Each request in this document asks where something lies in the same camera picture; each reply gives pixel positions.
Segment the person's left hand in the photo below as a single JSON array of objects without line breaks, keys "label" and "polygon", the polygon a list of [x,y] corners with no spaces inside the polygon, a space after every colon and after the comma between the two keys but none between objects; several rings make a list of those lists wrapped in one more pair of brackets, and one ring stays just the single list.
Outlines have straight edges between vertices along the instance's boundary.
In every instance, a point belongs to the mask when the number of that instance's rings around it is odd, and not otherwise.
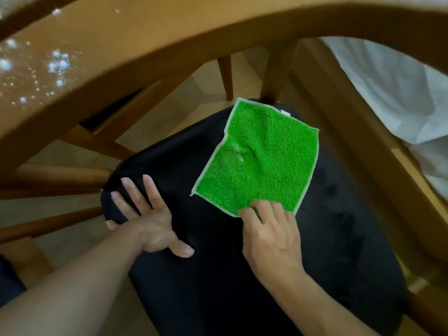
[{"label": "person's left hand", "polygon": [[143,185],[148,196],[146,200],[152,206],[152,210],[145,215],[135,211],[119,192],[112,192],[111,198],[127,219],[121,227],[136,228],[143,241],[142,249],[152,253],[168,248],[169,243],[178,237],[172,229],[171,211],[149,175],[143,175]]}]

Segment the person's right hand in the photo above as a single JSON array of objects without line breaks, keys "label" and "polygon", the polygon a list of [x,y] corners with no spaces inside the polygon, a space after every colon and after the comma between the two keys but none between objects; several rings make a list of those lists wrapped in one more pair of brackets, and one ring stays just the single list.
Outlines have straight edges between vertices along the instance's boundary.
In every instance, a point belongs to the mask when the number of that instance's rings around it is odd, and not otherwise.
[{"label": "person's right hand", "polygon": [[256,278],[259,280],[263,271],[286,271],[292,267],[305,272],[294,214],[281,203],[264,199],[254,200],[248,207],[256,211],[262,222],[253,237],[249,237],[243,227],[243,255]]}]

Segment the green microfiber cloth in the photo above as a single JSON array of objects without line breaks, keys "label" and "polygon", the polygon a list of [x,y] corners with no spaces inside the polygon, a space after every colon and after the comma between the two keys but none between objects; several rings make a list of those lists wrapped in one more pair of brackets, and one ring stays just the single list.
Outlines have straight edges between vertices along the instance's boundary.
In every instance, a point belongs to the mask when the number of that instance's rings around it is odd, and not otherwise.
[{"label": "green microfiber cloth", "polygon": [[238,98],[223,133],[190,195],[232,217],[256,199],[297,214],[316,167],[319,129],[282,109]]}]

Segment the person's right forearm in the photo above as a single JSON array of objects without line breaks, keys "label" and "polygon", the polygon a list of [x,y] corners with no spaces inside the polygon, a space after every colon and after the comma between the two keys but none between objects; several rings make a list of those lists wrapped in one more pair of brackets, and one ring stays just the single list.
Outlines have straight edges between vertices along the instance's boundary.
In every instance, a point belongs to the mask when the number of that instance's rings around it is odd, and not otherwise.
[{"label": "person's right forearm", "polygon": [[259,280],[303,336],[380,336],[298,267],[263,271]]}]

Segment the person's left forearm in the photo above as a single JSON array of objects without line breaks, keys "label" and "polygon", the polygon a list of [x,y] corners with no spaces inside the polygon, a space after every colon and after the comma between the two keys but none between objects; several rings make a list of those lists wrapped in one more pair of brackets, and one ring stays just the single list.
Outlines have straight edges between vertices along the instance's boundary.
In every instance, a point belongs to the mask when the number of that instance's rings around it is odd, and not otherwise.
[{"label": "person's left forearm", "polygon": [[0,308],[0,336],[96,336],[144,246],[128,222]]}]

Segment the black chair seat cushion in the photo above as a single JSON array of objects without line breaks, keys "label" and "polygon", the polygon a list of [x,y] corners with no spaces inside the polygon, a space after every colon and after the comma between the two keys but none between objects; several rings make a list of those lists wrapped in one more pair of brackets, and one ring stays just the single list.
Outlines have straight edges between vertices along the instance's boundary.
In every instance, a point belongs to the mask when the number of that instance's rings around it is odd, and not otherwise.
[{"label": "black chair seat cushion", "polygon": [[[195,249],[182,259],[143,252],[129,277],[160,336],[302,336],[252,273],[242,253],[242,221],[198,196],[193,184],[218,143],[232,107],[121,162],[101,194],[106,220],[126,221],[111,192],[130,197],[121,178],[144,191],[150,175],[176,234]],[[401,324],[407,296],[398,260],[356,186],[319,148],[311,184],[296,215],[305,271],[382,336]]]}]

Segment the wooden chair with dark seat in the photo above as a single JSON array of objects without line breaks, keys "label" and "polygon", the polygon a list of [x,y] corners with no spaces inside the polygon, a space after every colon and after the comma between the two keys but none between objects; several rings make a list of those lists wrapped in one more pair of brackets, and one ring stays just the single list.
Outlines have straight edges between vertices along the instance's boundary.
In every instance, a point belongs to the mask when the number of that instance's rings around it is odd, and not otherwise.
[{"label": "wooden chair with dark seat", "polygon": [[[138,91],[125,105],[95,129],[81,124],[62,135],[60,140],[105,156],[125,160],[135,152],[120,145],[116,139],[129,130],[146,113],[194,73],[198,67],[161,79]],[[64,196],[98,192],[110,175],[106,169],[86,169],[43,164],[24,164],[6,180],[0,181],[0,199]],[[102,214],[93,207],[67,214],[0,229],[0,245],[26,238],[35,238],[96,218]]]}]

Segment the person's dark trousers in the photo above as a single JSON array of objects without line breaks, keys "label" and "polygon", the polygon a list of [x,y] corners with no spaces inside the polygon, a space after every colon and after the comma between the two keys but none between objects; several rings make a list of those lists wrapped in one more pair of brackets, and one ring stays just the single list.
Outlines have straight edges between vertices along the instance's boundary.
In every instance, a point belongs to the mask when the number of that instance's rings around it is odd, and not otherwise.
[{"label": "person's dark trousers", "polygon": [[13,265],[0,254],[0,308],[26,291]]}]

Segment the white bed sheet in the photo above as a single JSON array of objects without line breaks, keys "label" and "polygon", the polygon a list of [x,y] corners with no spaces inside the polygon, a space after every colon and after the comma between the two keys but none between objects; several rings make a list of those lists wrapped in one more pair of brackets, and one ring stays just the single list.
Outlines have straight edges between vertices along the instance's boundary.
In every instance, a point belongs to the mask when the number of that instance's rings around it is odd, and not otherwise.
[{"label": "white bed sheet", "polygon": [[386,46],[324,37],[340,67],[448,202],[448,76]]}]

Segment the wooden bed frame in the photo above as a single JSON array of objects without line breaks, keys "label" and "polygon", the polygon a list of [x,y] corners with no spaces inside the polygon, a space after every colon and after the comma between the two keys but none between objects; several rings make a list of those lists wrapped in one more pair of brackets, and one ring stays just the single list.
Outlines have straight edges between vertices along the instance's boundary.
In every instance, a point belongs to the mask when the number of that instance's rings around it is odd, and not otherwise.
[{"label": "wooden bed frame", "polygon": [[361,187],[405,271],[413,323],[401,334],[448,336],[448,203],[323,42],[299,42],[290,78],[305,102],[299,116],[322,130],[324,145]]}]

